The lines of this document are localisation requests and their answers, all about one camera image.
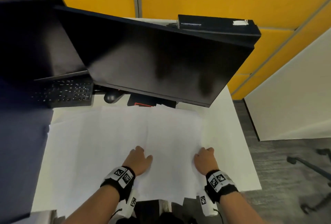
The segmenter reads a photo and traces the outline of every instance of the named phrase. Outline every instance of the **wrist tracker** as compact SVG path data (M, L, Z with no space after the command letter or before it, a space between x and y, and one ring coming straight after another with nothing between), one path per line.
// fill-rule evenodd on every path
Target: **wrist tracker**
M225 172L212 170L207 173L206 179L205 192L213 203L219 202L222 195L238 192L236 185Z
M104 179L101 186L110 185L119 193L119 201L128 201L136 178L134 171L128 166L119 166L114 168Z

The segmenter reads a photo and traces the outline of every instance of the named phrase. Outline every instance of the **black monitor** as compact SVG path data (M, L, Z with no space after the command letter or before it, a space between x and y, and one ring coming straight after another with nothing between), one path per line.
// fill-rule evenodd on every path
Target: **black monitor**
M0 0L0 73L10 80L88 74L57 19L63 0Z
M55 9L95 84L163 99L209 107L254 49L207 34Z

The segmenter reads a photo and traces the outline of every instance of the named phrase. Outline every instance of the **black cable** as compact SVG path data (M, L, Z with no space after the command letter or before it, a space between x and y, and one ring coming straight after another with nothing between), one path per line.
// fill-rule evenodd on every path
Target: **black cable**
M115 211L115 213L113 213L113 215L110 217L110 219L113 218L114 215L115 215L117 212L119 212L119 211L122 211L122 209L119 209L119 210Z
M215 210L221 216L221 213L217 209L213 209L213 210Z

